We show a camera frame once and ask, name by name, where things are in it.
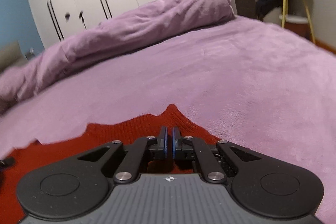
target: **gold table leg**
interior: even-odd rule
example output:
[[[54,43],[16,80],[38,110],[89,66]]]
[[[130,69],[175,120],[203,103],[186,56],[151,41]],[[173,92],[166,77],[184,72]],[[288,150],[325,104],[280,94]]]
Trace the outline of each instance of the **gold table leg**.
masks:
[[[310,12],[309,12],[309,8],[308,8],[308,4],[306,0],[302,0],[304,7],[306,9],[306,14],[307,14],[307,18],[308,18],[308,23],[309,23],[309,28],[310,28],[310,34],[311,34],[311,40],[313,41],[314,44],[316,44],[315,41],[315,35],[314,35],[314,29],[313,29],[313,23],[311,22],[311,17],[310,17]]]
[[[288,13],[288,0],[283,0],[283,5],[282,5],[282,23],[281,27],[285,27],[285,22],[286,22],[286,15]]]

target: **gray ribbed plate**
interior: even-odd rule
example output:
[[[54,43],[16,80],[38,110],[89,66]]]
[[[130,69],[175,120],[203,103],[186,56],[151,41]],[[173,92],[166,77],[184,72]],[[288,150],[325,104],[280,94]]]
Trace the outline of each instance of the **gray ribbed plate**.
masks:
[[[97,210],[75,220],[49,222],[31,216],[24,224],[313,224],[307,216],[276,221],[253,215],[230,197],[226,188],[209,184],[198,174],[142,174],[132,184],[119,185]]]

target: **blue wall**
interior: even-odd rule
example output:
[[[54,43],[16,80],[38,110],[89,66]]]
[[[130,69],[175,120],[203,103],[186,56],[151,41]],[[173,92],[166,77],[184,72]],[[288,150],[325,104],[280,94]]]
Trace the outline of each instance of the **blue wall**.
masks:
[[[44,50],[28,0],[0,0],[0,48],[18,40],[22,53]]]

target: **bed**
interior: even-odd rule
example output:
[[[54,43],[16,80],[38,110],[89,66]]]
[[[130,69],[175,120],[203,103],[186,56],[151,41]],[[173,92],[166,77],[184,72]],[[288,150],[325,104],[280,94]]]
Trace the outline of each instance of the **bed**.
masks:
[[[230,0],[158,0],[70,37],[0,77],[0,158],[87,123],[160,114],[174,103],[211,134],[316,173],[317,217],[336,218],[336,59]]]

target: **red knit fabric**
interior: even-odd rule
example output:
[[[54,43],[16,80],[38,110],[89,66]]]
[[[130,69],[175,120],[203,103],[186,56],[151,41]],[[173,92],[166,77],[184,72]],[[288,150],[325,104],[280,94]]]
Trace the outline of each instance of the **red knit fabric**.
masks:
[[[178,126],[183,136],[201,137],[209,144],[215,144],[218,138],[205,129],[189,121],[175,105],[169,105],[159,116],[146,114],[126,122],[110,125],[88,124],[85,133],[78,138],[56,144],[41,145],[37,142],[26,149],[17,149],[11,153],[15,165],[4,171],[4,180],[0,188],[0,224],[17,224],[24,213],[16,199],[16,185],[25,174],[33,169],[76,155],[96,146],[121,140],[131,144],[139,137],[157,136],[161,126]],[[151,162],[148,171],[152,173],[191,172],[189,165],[177,167],[172,160]]]

